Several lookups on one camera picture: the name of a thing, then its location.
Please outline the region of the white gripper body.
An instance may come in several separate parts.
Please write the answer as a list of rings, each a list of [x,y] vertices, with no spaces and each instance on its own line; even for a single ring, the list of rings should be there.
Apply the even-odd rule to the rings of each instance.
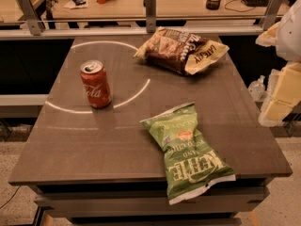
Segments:
[[[273,69],[269,75],[259,116],[260,125],[280,125],[300,102],[301,63],[290,61],[280,71]]]

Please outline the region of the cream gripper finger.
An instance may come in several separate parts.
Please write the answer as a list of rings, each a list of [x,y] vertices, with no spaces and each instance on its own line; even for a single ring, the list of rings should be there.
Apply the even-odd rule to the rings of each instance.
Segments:
[[[264,31],[256,38],[255,43],[263,47],[275,46],[277,40],[278,27],[279,22],[273,24],[271,27],[269,27],[266,31]]]

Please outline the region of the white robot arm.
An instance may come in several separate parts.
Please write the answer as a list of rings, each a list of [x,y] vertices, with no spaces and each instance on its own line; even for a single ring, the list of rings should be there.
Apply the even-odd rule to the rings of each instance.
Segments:
[[[277,56],[287,61],[280,71],[271,71],[259,116],[260,125],[274,127],[301,102],[301,0],[296,0],[278,23],[259,35],[256,43],[275,46]]]

